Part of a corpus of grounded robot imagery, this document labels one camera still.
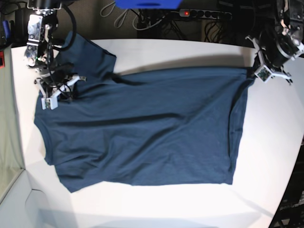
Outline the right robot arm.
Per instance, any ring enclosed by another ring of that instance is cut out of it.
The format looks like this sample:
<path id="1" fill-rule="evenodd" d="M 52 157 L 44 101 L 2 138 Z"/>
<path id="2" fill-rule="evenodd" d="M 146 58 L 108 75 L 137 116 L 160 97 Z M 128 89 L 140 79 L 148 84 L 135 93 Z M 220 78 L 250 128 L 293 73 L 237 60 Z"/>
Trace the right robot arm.
<path id="1" fill-rule="evenodd" d="M 27 67 L 36 72 L 34 84 L 44 98 L 68 101 L 74 98 L 73 80 L 77 77 L 72 72 L 74 65 L 70 62 L 60 64 L 54 58 L 54 51 L 61 53 L 69 50 L 76 39 L 76 18 L 68 7 L 72 3 L 72 0 L 29 0 L 27 3 L 27 8 L 33 12 L 28 20 L 24 59 Z M 57 11 L 60 9 L 69 15 L 72 23 L 72 37 L 67 45 L 53 37 L 58 27 Z"/>

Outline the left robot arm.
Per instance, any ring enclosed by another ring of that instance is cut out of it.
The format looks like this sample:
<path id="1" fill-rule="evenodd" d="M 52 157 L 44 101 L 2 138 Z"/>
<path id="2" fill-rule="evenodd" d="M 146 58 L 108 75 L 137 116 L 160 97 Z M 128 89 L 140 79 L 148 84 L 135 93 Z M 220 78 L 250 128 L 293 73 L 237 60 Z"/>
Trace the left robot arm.
<path id="1" fill-rule="evenodd" d="M 250 76 L 267 83 L 280 77 L 290 85 L 290 73 L 284 64 L 304 54 L 304 2 L 302 0 L 275 0 L 273 26 L 266 25 L 259 36 L 247 36 L 256 50 Z"/>

